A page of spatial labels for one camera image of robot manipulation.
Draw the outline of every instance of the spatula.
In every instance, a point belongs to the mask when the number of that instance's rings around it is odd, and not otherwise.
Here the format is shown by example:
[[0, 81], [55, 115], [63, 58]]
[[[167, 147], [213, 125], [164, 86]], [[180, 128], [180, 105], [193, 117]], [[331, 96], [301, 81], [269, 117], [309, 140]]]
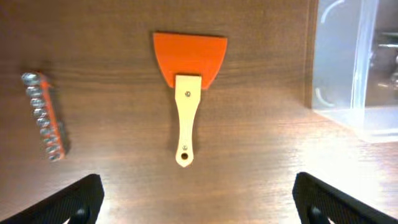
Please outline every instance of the spatula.
[[160, 70], [175, 88], [180, 139], [175, 160], [182, 167], [193, 161], [192, 128], [201, 89], [207, 90], [224, 59], [227, 39], [200, 35], [155, 33], [154, 47]]

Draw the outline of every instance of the wooden handle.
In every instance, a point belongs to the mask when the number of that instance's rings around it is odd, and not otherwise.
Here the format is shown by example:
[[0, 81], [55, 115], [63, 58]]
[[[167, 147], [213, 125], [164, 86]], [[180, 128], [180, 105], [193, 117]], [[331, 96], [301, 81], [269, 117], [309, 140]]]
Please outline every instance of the wooden handle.
[[193, 161], [192, 128], [200, 102], [201, 77], [177, 75], [175, 78], [175, 102], [180, 118], [180, 140], [175, 160], [182, 167]]

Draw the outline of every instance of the black object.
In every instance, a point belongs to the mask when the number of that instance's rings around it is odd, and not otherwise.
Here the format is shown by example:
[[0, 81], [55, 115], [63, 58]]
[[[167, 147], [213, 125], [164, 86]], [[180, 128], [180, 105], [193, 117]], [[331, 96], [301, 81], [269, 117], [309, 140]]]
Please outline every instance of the black object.
[[398, 223], [305, 172], [296, 176], [293, 198], [301, 222], [305, 224], [329, 224], [329, 220], [336, 224]]
[[100, 176], [90, 174], [0, 224], [95, 223], [103, 199]]

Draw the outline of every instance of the brown wooden surface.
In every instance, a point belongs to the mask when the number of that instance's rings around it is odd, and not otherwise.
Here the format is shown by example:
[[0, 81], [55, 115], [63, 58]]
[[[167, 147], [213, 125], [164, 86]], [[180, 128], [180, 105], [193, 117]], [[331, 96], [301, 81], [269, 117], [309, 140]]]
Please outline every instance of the brown wooden surface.
[[[398, 144], [368, 144], [305, 106], [314, 2], [0, 1], [0, 220], [90, 173], [98, 223], [299, 223], [307, 171], [398, 217]], [[174, 91], [156, 30], [228, 37], [202, 93], [193, 164], [174, 155]], [[21, 72], [58, 86], [72, 149], [45, 158]]]

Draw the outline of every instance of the transparent box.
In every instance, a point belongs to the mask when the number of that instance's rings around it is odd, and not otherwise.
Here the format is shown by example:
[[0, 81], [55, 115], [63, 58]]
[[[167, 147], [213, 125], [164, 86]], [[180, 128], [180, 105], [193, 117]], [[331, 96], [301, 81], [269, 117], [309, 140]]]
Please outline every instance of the transparent box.
[[397, 0], [319, 0], [312, 109], [365, 141], [398, 141], [397, 34]]

